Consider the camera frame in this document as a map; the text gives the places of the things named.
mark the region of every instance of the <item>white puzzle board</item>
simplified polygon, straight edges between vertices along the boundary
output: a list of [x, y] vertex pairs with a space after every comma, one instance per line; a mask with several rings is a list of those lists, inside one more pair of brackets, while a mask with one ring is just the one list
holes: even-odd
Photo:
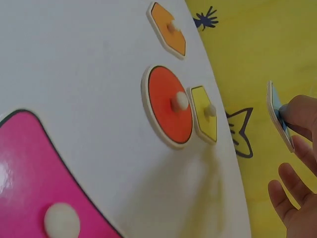
[[[0, 4], [0, 113], [34, 111], [83, 189], [127, 238], [250, 238], [240, 171], [203, 44], [183, 0], [162, 0], [186, 38], [160, 44], [147, 0], [12, 0]], [[204, 85], [218, 139], [180, 151], [155, 134], [140, 83], [152, 64], [185, 88]]]

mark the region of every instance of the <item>black outline drawing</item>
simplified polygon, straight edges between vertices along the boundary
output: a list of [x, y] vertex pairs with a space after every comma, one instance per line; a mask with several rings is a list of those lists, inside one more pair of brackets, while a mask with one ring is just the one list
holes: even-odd
[[[241, 127], [241, 129], [239, 130], [239, 134], [241, 135], [241, 137], [242, 137], [242, 138], [245, 140], [245, 142], [247, 143], [248, 148], [249, 148], [249, 154], [242, 153], [242, 152], [238, 151], [237, 149], [235, 149], [236, 154], [237, 154], [238, 156], [243, 157], [243, 158], [247, 158], [247, 159], [253, 157], [253, 151], [252, 151], [251, 144], [250, 144], [250, 142], [249, 142], [248, 137], [247, 137], [246, 134], [245, 134], [245, 130], [246, 130], [246, 127], [247, 127], [247, 124], [248, 124], [248, 121], [249, 121], [249, 119], [250, 119], [250, 116], [251, 116], [252, 111], [253, 111], [253, 108], [244, 108], [244, 109], [239, 110], [239, 111], [237, 111], [237, 112], [235, 112], [235, 113], [233, 113], [233, 114], [228, 114], [228, 113], [226, 112], [227, 119], [232, 118], [232, 117], [234, 117], [234, 116], [236, 116], [236, 115], [238, 115], [238, 114], [247, 112], [247, 113], [246, 113], [246, 116], [245, 116], [245, 118], [244, 118], [242, 127]], [[234, 143], [235, 146], [236, 146], [236, 145], [239, 145], [239, 142], [238, 142], [238, 141], [236, 141], [235, 139], [232, 139], [232, 140], [233, 140], [233, 143]]]
[[79, 187], [79, 189], [83, 192], [83, 194], [86, 196], [86, 198], [88, 199], [88, 201], [90, 202], [90, 204], [98, 211], [98, 213], [103, 217], [103, 219], [105, 220], [105, 222], [107, 222], [107, 224], [109, 224], [111, 226], [111, 228], [122, 238], [123, 235], [120, 234], [120, 232], [109, 222], [109, 220], [102, 214], [102, 212], [96, 207], [96, 205], [92, 202], [92, 200], [90, 199], [90, 197], [87, 195], [87, 193], [83, 190], [83, 188], [79, 185], [79, 183], [77, 182], [77, 180], [75, 179], [74, 175], [71, 173], [71, 171], [68, 169], [68, 167], [66, 166], [66, 164], [64, 163], [64, 160], [62, 159], [62, 157], [60, 156], [59, 152], [57, 151], [57, 149], [55, 148], [53, 142], [51, 141], [49, 135], [47, 134], [47, 132], [45, 131], [45, 128], [41, 122], [41, 120], [39, 119], [39, 117], [32, 111], [28, 110], [28, 109], [17, 109], [13, 112], [11, 112], [9, 115], [7, 115], [4, 119], [2, 119], [0, 121], [0, 127], [2, 127], [8, 120], [10, 120], [14, 115], [18, 114], [18, 113], [29, 113], [32, 116], [34, 116], [36, 118], [36, 120], [39, 122], [39, 124], [41, 125], [41, 128], [43, 130], [43, 133], [45, 134], [45, 136], [47, 137], [49, 143], [51, 144], [53, 150], [55, 151], [55, 153], [57, 154], [57, 156], [59, 157], [60, 161], [62, 162], [62, 164], [64, 165], [64, 167], [66, 168], [66, 170], [69, 172], [69, 174], [71, 175], [73, 181], [77, 184], [77, 186]]
[[195, 25], [197, 28], [199, 28], [201, 25], [203, 25], [203, 31], [206, 29], [206, 27], [211, 27], [211, 28], [215, 28], [216, 27], [216, 24], [219, 23], [219, 21], [216, 21], [216, 19], [218, 17], [216, 16], [213, 16], [213, 17], [210, 17], [211, 15], [213, 15], [217, 10], [214, 10], [213, 12], [211, 11], [212, 10], [212, 6], [210, 6], [206, 16], [204, 16], [204, 14], [201, 12], [200, 14], [196, 13], [196, 16], [199, 18], [199, 19], [196, 19], [193, 17], [194, 19], [194, 22], [195, 22]]

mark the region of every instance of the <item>hand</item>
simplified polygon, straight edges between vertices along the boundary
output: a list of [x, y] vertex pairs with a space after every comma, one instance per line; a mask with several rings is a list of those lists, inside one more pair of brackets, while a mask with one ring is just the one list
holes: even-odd
[[[296, 96], [280, 109], [288, 126], [313, 142], [308, 145], [300, 136], [293, 136], [295, 154], [317, 176], [317, 99]], [[272, 205], [286, 226], [287, 238], [317, 237], [317, 195], [298, 177], [288, 163], [278, 168], [285, 187], [301, 208], [296, 209], [277, 180], [268, 184]]]

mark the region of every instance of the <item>hexagon shape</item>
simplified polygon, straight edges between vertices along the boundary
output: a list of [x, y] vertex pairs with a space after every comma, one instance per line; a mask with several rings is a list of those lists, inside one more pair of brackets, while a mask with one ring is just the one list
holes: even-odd
[[183, 60], [186, 56], [186, 40], [183, 33], [173, 24], [173, 15], [157, 2], [153, 2], [147, 11], [147, 17], [162, 46]]
[[206, 143], [215, 144], [217, 142], [217, 116], [205, 88], [203, 86], [188, 88], [187, 93], [193, 109], [197, 135]]

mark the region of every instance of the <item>orange hexagon puzzle piece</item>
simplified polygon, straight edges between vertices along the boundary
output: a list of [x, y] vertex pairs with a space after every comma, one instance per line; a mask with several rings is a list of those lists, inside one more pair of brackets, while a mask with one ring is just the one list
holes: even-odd
[[157, 2], [153, 2], [147, 11], [147, 17], [163, 47], [183, 60], [186, 56], [186, 40], [173, 15]]

